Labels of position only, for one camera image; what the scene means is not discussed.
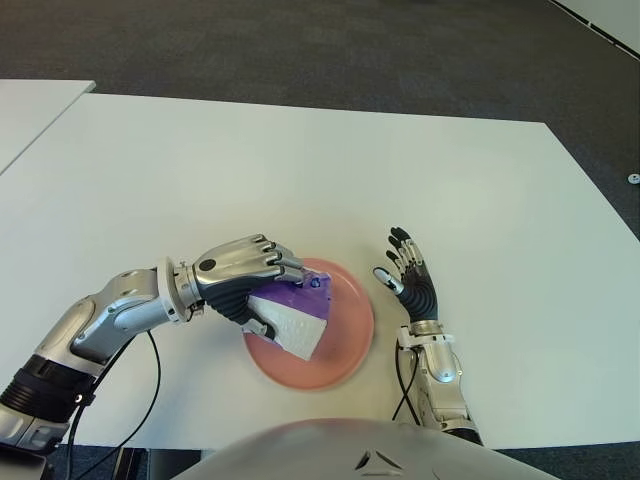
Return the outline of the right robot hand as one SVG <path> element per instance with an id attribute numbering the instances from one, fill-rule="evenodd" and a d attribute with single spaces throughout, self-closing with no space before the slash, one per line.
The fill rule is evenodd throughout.
<path id="1" fill-rule="evenodd" d="M 390 229 L 388 241 L 394 250 L 387 250 L 386 257 L 399 275 L 377 266 L 372 270 L 374 277 L 396 296 L 411 322 L 437 320 L 436 289 L 418 245 L 401 227 Z"/>

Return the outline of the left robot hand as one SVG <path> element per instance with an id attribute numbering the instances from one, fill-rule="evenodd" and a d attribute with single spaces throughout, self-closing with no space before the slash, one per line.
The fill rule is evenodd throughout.
<path id="1" fill-rule="evenodd" d="M 192 267 L 200 300 L 224 318 L 273 340 L 275 328 L 249 306 L 253 291 L 276 282 L 300 284 L 303 263 L 283 246 L 254 234 L 214 247 Z"/>

